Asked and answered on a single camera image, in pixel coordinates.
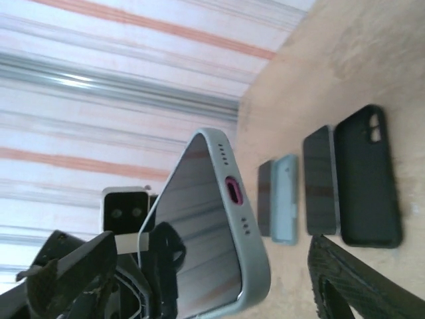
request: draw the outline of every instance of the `silver phone case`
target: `silver phone case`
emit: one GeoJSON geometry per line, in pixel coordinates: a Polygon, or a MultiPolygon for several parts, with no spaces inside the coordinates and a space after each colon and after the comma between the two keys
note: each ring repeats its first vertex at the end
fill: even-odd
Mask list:
{"type": "MultiPolygon", "coordinates": [[[[187,145],[189,145],[193,138],[198,134],[202,134],[207,142],[220,194],[222,196],[224,208],[226,209],[242,275],[242,290],[235,302],[195,316],[195,318],[211,319],[236,314],[237,312],[243,311],[263,301],[270,289],[271,274],[266,250],[264,248],[248,196],[242,184],[242,178],[240,176],[230,142],[226,135],[220,130],[213,128],[201,128],[193,134],[187,145]],[[235,178],[240,186],[240,190],[243,195],[242,205],[233,203],[229,197],[225,184],[225,179],[228,176],[235,178]]],[[[174,172],[168,177],[166,185],[169,183],[173,175],[174,172]]],[[[149,218],[160,201],[161,194],[147,215],[145,222],[141,226],[139,234],[147,225],[149,218]]]]}

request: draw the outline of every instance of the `striped background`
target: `striped background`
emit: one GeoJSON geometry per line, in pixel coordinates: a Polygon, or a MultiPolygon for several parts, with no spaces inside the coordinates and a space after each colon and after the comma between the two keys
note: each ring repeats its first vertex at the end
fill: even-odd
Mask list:
{"type": "Polygon", "coordinates": [[[0,6],[0,293],[53,229],[89,239],[105,187],[159,192],[190,135],[233,143],[238,99],[313,0],[0,6]]]}

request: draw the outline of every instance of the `pink charging port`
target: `pink charging port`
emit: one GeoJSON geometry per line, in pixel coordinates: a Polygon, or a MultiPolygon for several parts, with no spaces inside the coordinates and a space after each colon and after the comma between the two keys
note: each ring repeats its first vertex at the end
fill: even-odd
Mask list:
{"type": "Polygon", "coordinates": [[[237,205],[242,205],[242,203],[244,202],[244,198],[242,196],[242,192],[240,191],[239,183],[237,182],[237,180],[231,176],[226,177],[226,186],[232,202],[237,205]]]}

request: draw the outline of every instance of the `light blue phone case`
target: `light blue phone case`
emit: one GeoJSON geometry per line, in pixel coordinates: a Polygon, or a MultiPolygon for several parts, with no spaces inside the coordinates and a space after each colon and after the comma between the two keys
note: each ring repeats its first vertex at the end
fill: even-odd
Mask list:
{"type": "Polygon", "coordinates": [[[298,158],[290,154],[272,166],[270,234],[273,242],[297,243],[298,158]]]}

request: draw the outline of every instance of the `wooden surface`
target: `wooden surface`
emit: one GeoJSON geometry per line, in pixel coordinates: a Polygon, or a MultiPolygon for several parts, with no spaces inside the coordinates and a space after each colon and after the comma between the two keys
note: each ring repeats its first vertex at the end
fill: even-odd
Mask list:
{"type": "MultiPolygon", "coordinates": [[[[347,250],[425,299],[425,1],[319,0],[240,107],[236,157],[253,207],[258,166],[368,103],[384,106],[405,238],[394,250],[347,250]]],[[[237,318],[317,318],[307,271],[302,159],[299,243],[265,239],[272,287],[237,318]]],[[[341,244],[338,237],[334,240],[341,244]]]]}

